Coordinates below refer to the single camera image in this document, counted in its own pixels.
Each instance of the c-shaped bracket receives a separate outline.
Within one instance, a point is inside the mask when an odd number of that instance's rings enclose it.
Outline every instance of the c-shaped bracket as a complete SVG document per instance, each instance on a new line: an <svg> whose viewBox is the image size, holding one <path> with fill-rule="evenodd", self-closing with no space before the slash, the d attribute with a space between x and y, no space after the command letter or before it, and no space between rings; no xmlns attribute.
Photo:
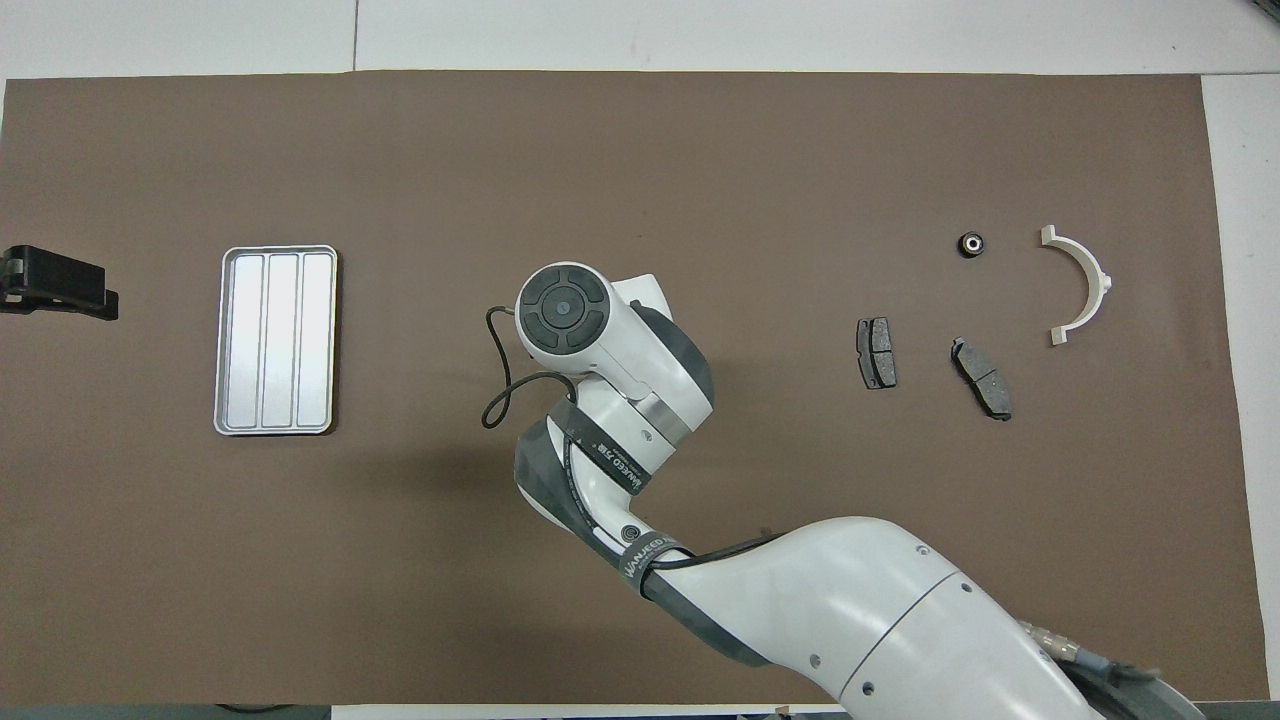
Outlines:
<svg viewBox="0 0 1280 720"><path fill-rule="evenodd" d="M1062 345L1066 342L1068 331L1074 331L1084 323L1088 323L1089 319L1093 318L1094 313L1098 311L1098 307L1102 306L1102 296L1111 290L1111 275L1102 272L1102 266L1098 265L1098 259L1094 258L1092 252L1089 252L1079 242L1075 242L1069 237L1059 236L1053 229L1053 225L1044 225L1041 229L1041 245L1066 251L1068 255L1075 258L1075 261L1084 269L1084 277L1089 279L1089 300L1084 304L1084 310L1080 310L1079 316L1070 323L1050 328L1048 331L1053 345Z"/></svg>

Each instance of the small black wheel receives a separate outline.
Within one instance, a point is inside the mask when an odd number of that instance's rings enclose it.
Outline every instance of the small black wheel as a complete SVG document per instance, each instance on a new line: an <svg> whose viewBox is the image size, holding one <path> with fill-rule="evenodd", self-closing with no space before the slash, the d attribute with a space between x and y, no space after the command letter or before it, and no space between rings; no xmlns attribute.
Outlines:
<svg viewBox="0 0 1280 720"><path fill-rule="evenodd" d="M966 232L960 236L956 246L960 249L960 254L965 258L977 258L982 255L982 251L987 249L987 242L982 240L982 236L975 232Z"/></svg>

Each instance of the black strap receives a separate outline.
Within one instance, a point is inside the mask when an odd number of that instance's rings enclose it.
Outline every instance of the black strap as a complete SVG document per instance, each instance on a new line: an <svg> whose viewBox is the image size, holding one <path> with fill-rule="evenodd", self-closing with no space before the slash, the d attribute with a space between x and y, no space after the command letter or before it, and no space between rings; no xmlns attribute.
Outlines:
<svg viewBox="0 0 1280 720"><path fill-rule="evenodd" d="M577 405L567 400L561 400L549 413L552 420L564 430L564 437L570 438L582 451L584 455L595 462L595 466L604 470L614 483L631 495L640 495L640 491L649 484L653 475L649 474L635 457L595 424L586 413L579 410Z"/></svg>
<svg viewBox="0 0 1280 720"><path fill-rule="evenodd" d="M640 597L644 597L644 575L649 570L649 564L668 550L689 551L676 542L676 538L658 530L649 530L622 551L622 557L618 559L618 571Z"/></svg>

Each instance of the circular button pad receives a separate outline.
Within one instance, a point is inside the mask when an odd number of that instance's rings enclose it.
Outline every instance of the circular button pad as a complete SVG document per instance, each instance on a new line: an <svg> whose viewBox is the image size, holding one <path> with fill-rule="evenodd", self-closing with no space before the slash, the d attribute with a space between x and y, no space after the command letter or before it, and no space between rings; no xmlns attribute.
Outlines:
<svg viewBox="0 0 1280 720"><path fill-rule="evenodd" d="M576 265L552 265L520 293L520 324L543 352L572 355L604 332L609 296L600 278Z"/></svg>

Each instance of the silver rectangular tray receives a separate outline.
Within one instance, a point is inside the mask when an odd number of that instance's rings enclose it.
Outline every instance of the silver rectangular tray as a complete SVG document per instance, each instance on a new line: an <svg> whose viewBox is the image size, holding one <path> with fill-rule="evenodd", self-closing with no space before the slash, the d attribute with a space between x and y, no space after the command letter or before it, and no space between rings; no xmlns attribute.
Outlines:
<svg viewBox="0 0 1280 720"><path fill-rule="evenodd" d="M223 256L214 427L319 434L333 421L338 252L233 247Z"/></svg>

